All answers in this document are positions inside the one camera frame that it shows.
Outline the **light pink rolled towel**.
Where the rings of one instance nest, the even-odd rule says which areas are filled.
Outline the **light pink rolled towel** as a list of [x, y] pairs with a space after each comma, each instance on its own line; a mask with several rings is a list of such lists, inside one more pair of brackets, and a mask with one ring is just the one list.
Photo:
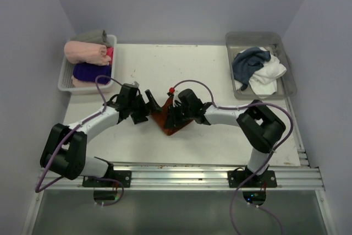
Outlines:
[[107, 55], [107, 47], [96, 43], [69, 41], [64, 46], [64, 54], [73, 64], [109, 65], [111, 61]]

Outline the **purple rolled towel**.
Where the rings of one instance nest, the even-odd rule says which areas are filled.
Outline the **purple rolled towel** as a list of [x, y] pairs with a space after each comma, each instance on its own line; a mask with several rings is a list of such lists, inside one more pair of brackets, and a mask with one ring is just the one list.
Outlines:
[[111, 65], [95, 65], [89, 63], [79, 63], [74, 66], [73, 76], [74, 78], [85, 81], [95, 82], [95, 79], [100, 76], [111, 76], [112, 66]]

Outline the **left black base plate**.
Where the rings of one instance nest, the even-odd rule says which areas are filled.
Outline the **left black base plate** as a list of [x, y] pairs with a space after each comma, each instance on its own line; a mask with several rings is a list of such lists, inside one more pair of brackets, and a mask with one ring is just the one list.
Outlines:
[[82, 186], [85, 188], [110, 188], [118, 187], [119, 182], [124, 188], [129, 188], [132, 180], [132, 171], [130, 170], [114, 170], [106, 173], [105, 176], [87, 177], [82, 181]]

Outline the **white plastic basket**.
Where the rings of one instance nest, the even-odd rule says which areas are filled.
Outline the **white plastic basket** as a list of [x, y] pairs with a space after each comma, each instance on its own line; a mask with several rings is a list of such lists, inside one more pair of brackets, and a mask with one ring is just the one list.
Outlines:
[[[117, 49], [117, 38], [115, 35], [107, 35], [107, 40], [113, 44], [114, 50]], [[117, 52], [113, 52], [112, 60], [112, 71], [111, 77], [116, 78], [116, 62], [117, 62]], [[73, 85], [72, 76], [73, 76], [74, 64], [70, 63], [66, 56], [63, 56], [62, 66], [60, 69], [60, 74], [58, 78], [58, 89], [62, 92], [69, 92], [72, 95], [89, 95], [89, 94], [98, 94], [97, 88], [94, 86], [76, 88]], [[116, 83], [110, 81], [107, 85], [100, 85], [101, 91], [103, 93], [112, 92]]]

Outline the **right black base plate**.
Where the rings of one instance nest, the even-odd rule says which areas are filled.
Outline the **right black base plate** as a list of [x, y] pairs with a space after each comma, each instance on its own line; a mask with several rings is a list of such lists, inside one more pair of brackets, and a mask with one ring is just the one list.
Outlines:
[[[243, 181], [249, 178], [252, 172], [245, 168], [236, 168], [227, 172], [228, 185], [230, 188], [237, 188]], [[276, 175], [274, 171], [265, 170], [261, 175], [254, 175], [251, 179], [247, 180], [241, 187], [242, 188], [276, 188], [278, 186]]]

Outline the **clear plastic bin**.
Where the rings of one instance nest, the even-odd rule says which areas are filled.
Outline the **clear plastic bin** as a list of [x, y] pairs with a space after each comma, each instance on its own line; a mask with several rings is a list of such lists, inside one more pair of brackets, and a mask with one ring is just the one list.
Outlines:
[[251, 47], [263, 47], [270, 51], [287, 69], [287, 72], [277, 79], [277, 92], [272, 95], [265, 95], [265, 97], [269, 100], [284, 100], [296, 94], [297, 88], [292, 75], [290, 60], [287, 57], [279, 34], [271, 31], [236, 31], [227, 33], [225, 41], [228, 52], [230, 78], [236, 99], [253, 100], [263, 97], [262, 95], [255, 95], [251, 88], [240, 91], [235, 87], [232, 62], [240, 51]]

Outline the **pale pink lower towel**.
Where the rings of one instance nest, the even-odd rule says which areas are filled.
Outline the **pale pink lower towel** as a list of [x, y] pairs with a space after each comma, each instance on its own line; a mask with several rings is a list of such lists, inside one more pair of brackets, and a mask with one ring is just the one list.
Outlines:
[[73, 87], [75, 88], [92, 88], [96, 86], [95, 82], [81, 81], [75, 78], [73, 75], [71, 76], [71, 80], [72, 80]]

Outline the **grey rolled towel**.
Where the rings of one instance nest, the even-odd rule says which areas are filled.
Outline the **grey rolled towel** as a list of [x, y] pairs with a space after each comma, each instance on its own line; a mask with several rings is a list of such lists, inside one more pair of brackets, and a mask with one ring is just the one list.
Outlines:
[[92, 30], [73, 36], [70, 41], [79, 41], [87, 43], [95, 43], [99, 45], [105, 45], [106, 47], [112, 47], [112, 44], [108, 41], [107, 33], [104, 29]]

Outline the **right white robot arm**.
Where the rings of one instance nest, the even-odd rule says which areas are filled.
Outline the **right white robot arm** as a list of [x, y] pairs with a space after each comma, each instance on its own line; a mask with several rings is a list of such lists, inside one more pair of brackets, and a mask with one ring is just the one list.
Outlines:
[[191, 89], [177, 93], [170, 88], [168, 95], [172, 103], [167, 107], [165, 129], [179, 129], [192, 121], [239, 127], [252, 146], [246, 165], [246, 183], [257, 187], [265, 180], [268, 158], [286, 126], [262, 101], [255, 100], [249, 107], [216, 107], [211, 102], [203, 103]]

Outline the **hot pink rolled towel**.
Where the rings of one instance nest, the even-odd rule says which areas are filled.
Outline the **hot pink rolled towel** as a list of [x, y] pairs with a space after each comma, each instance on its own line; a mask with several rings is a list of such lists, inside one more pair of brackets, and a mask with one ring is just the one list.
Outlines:
[[114, 47], [107, 47], [107, 53], [106, 55], [111, 59], [109, 61], [109, 64], [112, 65], [113, 63], [113, 53], [114, 53]]

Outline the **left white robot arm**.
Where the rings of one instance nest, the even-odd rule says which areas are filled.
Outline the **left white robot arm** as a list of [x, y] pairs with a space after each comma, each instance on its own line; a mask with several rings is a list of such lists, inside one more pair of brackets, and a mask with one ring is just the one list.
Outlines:
[[50, 131], [40, 158], [46, 171], [54, 172], [73, 180], [79, 176], [94, 177], [102, 187], [114, 181], [112, 164], [96, 157], [88, 157], [87, 144], [106, 129], [130, 117], [134, 124], [148, 121], [153, 112], [161, 112], [150, 90], [145, 102], [136, 85], [123, 84], [118, 94], [113, 95], [103, 106], [85, 119], [70, 125], [56, 124]]

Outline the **aluminium mounting rail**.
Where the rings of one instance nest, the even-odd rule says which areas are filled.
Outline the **aluminium mounting rail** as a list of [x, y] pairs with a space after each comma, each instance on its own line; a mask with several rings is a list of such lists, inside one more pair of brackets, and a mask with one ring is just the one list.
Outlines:
[[[227, 172], [239, 166], [210, 165], [137, 165], [116, 163], [114, 170], [132, 171], [131, 190], [235, 190], [228, 185]], [[276, 188], [242, 188], [250, 190], [323, 190], [320, 171], [309, 167], [271, 167]]]

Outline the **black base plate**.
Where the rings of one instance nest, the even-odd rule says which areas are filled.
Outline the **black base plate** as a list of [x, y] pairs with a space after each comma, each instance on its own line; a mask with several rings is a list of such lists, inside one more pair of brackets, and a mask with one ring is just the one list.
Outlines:
[[105, 176], [87, 177], [82, 181], [82, 186], [85, 188], [110, 188], [118, 187], [119, 182], [124, 188], [129, 188], [132, 180], [132, 171], [130, 170], [114, 170], [106, 173]]
[[[249, 178], [252, 172], [245, 168], [236, 168], [227, 172], [228, 185], [230, 188], [237, 188], [243, 181]], [[251, 179], [247, 180], [241, 187], [242, 188], [276, 188], [278, 186], [276, 175], [274, 171], [265, 170], [261, 175], [254, 175]]]

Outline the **blue grey towel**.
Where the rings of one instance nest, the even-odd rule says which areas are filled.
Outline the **blue grey towel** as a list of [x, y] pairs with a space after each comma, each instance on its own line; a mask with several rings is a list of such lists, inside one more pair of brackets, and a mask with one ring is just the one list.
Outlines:
[[259, 47], [251, 47], [238, 53], [232, 62], [232, 70], [234, 79], [242, 83], [239, 90], [246, 90], [254, 72], [262, 69], [264, 63], [270, 60], [270, 52]]

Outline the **brown rust towel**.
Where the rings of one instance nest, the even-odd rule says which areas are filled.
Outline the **brown rust towel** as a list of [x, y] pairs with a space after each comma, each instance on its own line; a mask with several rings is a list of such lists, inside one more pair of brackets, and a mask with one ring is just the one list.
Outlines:
[[151, 112], [151, 117], [167, 136], [173, 135], [193, 122], [192, 119], [184, 117], [179, 107], [173, 106], [172, 97], [165, 101], [160, 111]]

